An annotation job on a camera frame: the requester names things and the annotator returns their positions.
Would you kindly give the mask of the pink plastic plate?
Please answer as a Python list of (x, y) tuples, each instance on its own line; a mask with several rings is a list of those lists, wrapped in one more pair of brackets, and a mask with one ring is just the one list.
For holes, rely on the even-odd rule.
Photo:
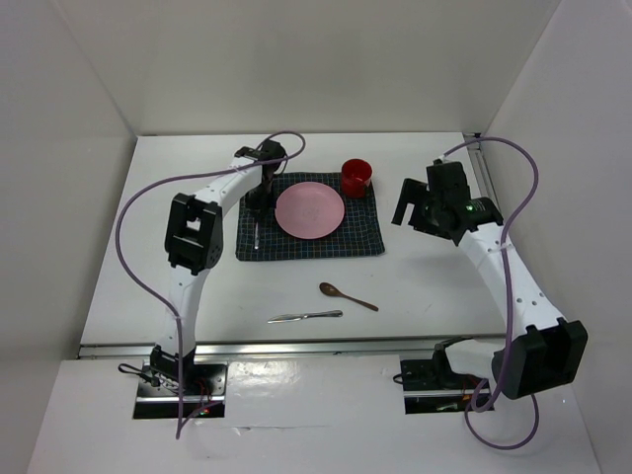
[(276, 200), (279, 227), (302, 240), (316, 240), (332, 234), (346, 214), (341, 196), (331, 187), (303, 182), (290, 186)]

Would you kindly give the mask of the red enamel mug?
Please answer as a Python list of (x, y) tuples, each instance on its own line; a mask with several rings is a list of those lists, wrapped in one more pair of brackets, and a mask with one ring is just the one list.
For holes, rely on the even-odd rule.
[(364, 198), (370, 185), (372, 168), (361, 159), (346, 161), (341, 170), (342, 192), (348, 198)]

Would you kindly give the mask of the dark checked cloth placemat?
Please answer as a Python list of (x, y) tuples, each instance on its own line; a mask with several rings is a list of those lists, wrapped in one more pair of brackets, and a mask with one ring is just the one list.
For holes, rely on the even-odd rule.
[[(330, 235), (316, 240), (290, 236), (277, 224), (274, 211), (263, 215), (239, 202), (236, 258), (241, 262), (272, 262), (306, 259), (375, 257), (385, 252), (380, 232), (373, 188), (366, 196), (343, 196), (346, 214), (342, 224)], [(255, 222), (260, 222), (260, 249), (254, 250)]]

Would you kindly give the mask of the brown wooden spoon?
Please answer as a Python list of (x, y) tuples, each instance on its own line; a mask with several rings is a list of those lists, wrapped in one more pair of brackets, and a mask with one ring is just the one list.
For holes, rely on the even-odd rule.
[(335, 286), (333, 286), (331, 283), (328, 282), (321, 282), (319, 284), (319, 290), (326, 296), (330, 296), (330, 297), (339, 297), (339, 298), (343, 298), (346, 299), (348, 301), (351, 301), (357, 305), (360, 305), (366, 309), (369, 309), (371, 311), (374, 312), (378, 312), (379, 308), (376, 305), (373, 305), (371, 303), (368, 303), (364, 300), (349, 296), (343, 292), (341, 292), (339, 289), (337, 289)]

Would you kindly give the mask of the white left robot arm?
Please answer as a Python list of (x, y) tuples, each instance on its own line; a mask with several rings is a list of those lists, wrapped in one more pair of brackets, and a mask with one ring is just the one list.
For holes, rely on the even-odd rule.
[(192, 195), (172, 199), (165, 237), (171, 266), (168, 300), (180, 318), (167, 314), (150, 365), (160, 371), (161, 384), (174, 394), (187, 392), (195, 382), (198, 308), (205, 280), (222, 255), (223, 217), (241, 198), (252, 201), (257, 210), (266, 208), (278, 160), (285, 156), (280, 143), (270, 139), (257, 148), (242, 147), (230, 163), (231, 174), (215, 178)]

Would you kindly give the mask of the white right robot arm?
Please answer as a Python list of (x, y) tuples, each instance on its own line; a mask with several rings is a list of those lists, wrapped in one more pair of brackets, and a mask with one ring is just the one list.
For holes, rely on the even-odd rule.
[(487, 197), (473, 197), (458, 162), (435, 160), (424, 182), (404, 180), (392, 222), (451, 241), (486, 284), (505, 321), (501, 344), (455, 337), (434, 347), (431, 375), (442, 387), (465, 375), (490, 379), (509, 399), (571, 383), (588, 342), (579, 321), (544, 295)]

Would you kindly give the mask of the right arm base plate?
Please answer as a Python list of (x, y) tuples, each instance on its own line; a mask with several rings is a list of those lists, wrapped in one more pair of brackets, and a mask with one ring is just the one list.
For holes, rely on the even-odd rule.
[(402, 359), (392, 381), (403, 389), (406, 415), (464, 412), (480, 379), (440, 374), (431, 359)]

